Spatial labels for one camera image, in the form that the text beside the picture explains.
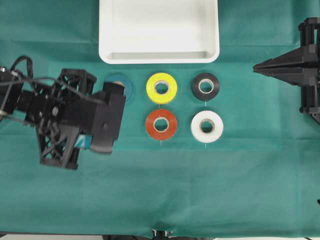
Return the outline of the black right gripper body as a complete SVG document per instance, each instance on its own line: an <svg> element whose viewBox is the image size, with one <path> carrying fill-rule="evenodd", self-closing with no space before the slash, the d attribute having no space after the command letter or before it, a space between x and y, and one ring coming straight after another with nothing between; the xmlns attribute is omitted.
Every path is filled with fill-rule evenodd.
<svg viewBox="0 0 320 240"><path fill-rule="evenodd" d="M306 83L301 87L299 111L320 121L320 18L308 17L298 26L300 47L305 54L303 73Z"/></svg>

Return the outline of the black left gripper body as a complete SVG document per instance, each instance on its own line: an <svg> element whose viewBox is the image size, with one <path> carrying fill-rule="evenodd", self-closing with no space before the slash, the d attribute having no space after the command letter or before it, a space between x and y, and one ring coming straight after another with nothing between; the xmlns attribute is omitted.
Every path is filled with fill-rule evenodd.
<svg viewBox="0 0 320 240"><path fill-rule="evenodd" d="M53 85L36 83L34 91L24 90L25 121L34 125L42 165L77 170L80 150L75 141L79 127L63 119L81 95L90 96L97 78L83 69L64 68Z"/></svg>

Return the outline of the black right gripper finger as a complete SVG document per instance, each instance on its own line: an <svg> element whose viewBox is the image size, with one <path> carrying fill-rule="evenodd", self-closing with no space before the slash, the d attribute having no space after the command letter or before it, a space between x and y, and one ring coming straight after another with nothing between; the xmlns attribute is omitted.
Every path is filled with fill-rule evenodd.
<svg viewBox="0 0 320 240"><path fill-rule="evenodd" d="M302 86L304 73L302 68L257 68L254 67L255 73L272 77L280 81L286 82L293 86Z"/></svg>
<svg viewBox="0 0 320 240"><path fill-rule="evenodd" d="M299 47L283 55L268 59L253 66L253 71L260 69L286 68L301 65L304 60L304 47Z"/></svg>

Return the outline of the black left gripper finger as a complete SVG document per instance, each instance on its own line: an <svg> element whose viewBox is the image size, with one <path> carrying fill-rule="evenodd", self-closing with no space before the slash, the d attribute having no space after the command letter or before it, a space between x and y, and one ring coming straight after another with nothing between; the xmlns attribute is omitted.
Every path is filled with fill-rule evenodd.
<svg viewBox="0 0 320 240"><path fill-rule="evenodd" d="M74 147L77 149L88 150L91 148L92 135L80 134L75 141Z"/></svg>

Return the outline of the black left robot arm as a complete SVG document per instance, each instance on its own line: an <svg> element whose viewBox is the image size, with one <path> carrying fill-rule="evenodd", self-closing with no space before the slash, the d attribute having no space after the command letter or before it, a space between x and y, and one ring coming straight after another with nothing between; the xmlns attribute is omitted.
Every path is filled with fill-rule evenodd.
<svg viewBox="0 0 320 240"><path fill-rule="evenodd" d="M12 119L14 111L25 113L21 121L35 128L40 164L77 170L80 150L75 147L83 130L64 114L77 100L92 95L97 78L83 69L61 70L52 85L23 75L18 70L0 71L0 118Z"/></svg>

